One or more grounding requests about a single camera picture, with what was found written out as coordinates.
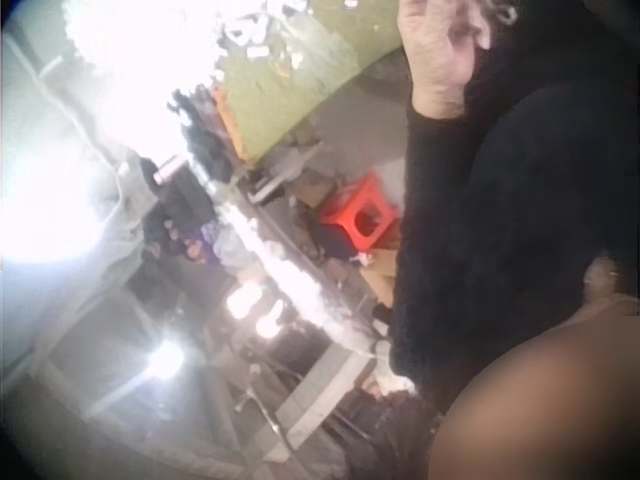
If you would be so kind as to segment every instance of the finger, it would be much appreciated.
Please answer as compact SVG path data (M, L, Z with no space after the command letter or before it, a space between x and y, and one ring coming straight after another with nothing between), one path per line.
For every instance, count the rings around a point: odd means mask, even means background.
M489 50L491 47L491 27L482 15L480 4L475 0L469 4L469 24L477 32L476 45L484 50Z
M460 0L429 0L425 12L425 28L431 32L448 32L456 19Z
M398 18L423 16L427 8L427 0L400 0Z

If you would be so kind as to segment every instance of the hand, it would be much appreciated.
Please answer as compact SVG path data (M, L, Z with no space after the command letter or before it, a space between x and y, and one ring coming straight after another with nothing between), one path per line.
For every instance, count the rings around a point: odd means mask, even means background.
M400 0L398 27L413 78L413 107L430 118L461 115L476 46L490 44L478 0Z

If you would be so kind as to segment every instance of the plastic stool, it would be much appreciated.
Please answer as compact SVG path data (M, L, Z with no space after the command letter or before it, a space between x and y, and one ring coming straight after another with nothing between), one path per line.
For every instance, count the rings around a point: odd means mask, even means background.
M359 252L367 252L398 216L370 173L360 182L334 195L320 216L320 223L342 227Z

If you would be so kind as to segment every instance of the black sweater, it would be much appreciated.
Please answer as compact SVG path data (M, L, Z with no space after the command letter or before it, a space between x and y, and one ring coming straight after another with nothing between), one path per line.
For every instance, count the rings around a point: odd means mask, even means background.
M602 251L637 289L638 56L578 11L527 11L462 118L409 112L392 362L445 404L575 312Z

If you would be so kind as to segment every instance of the dark hair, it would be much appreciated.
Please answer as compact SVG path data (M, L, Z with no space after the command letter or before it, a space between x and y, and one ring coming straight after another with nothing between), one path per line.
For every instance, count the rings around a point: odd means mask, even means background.
M162 205L156 205L145 217L142 224L144 242L147 246L157 244L160 247L161 257L176 257L184 255L186 252L184 243L180 240L173 240L164 222L170 220L169 215L164 211Z
M391 407L375 435L347 451L344 480L424 480L441 415L431 404L408 394L383 401Z

